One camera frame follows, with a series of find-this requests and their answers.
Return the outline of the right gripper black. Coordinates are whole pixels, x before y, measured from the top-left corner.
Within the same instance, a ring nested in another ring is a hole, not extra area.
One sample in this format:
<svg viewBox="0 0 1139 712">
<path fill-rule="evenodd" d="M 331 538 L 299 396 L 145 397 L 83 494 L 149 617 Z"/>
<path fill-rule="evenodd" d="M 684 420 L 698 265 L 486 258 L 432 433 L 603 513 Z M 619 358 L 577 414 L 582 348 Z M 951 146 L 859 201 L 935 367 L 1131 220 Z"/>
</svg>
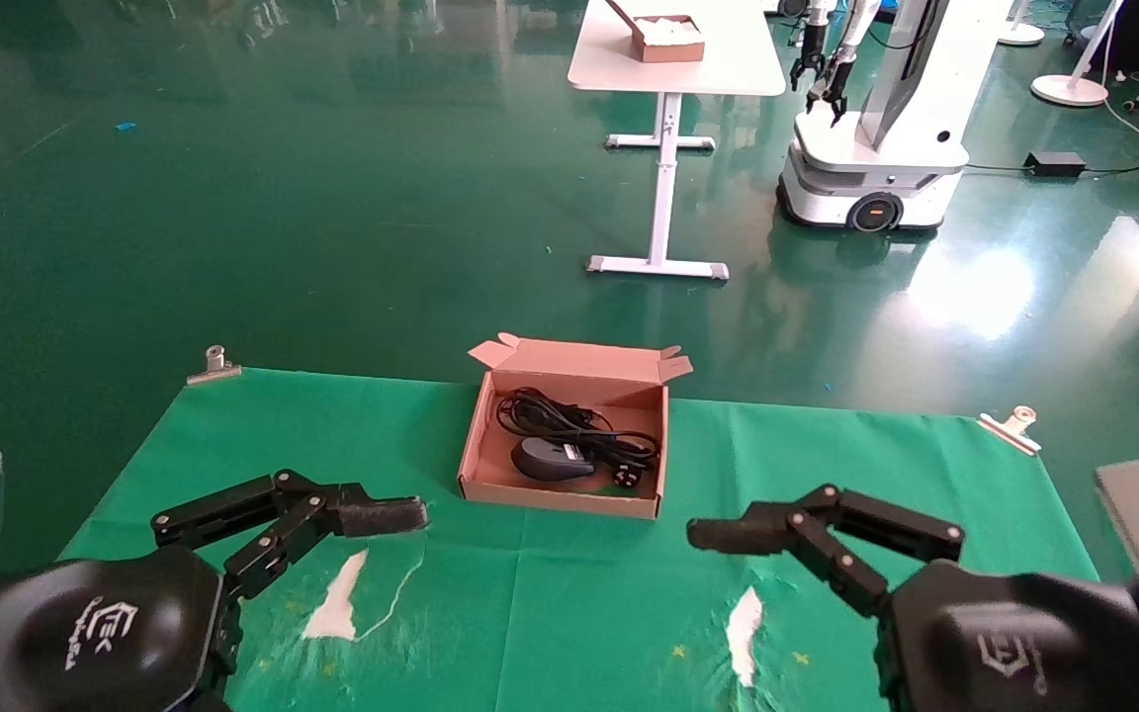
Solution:
<svg viewBox="0 0 1139 712">
<path fill-rule="evenodd" d="M 841 535 L 926 565 L 890 583 Z M 1139 586 L 1025 573 L 984 576 L 961 559 L 962 527 L 823 484 L 738 518 L 693 518 L 688 545 L 788 553 L 859 616 L 880 617 L 876 666 L 892 711 L 1139 711 Z"/>
</svg>

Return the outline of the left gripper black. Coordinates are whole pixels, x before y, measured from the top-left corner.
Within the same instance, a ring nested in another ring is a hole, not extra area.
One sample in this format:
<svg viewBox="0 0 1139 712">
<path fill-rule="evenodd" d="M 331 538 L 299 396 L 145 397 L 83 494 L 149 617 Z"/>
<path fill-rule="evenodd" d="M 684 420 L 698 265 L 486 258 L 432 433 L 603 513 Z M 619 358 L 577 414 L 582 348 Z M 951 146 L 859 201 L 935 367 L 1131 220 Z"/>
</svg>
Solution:
<svg viewBox="0 0 1139 712">
<path fill-rule="evenodd" d="M 0 711 L 226 711 L 235 637 L 218 568 L 198 550 L 263 527 L 226 560 L 226 591 L 252 599 L 325 538 L 428 527 L 421 497 L 368 496 L 277 472 L 154 515 L 140 558 L 62 562 L 0 581 Z"/>
</svg>

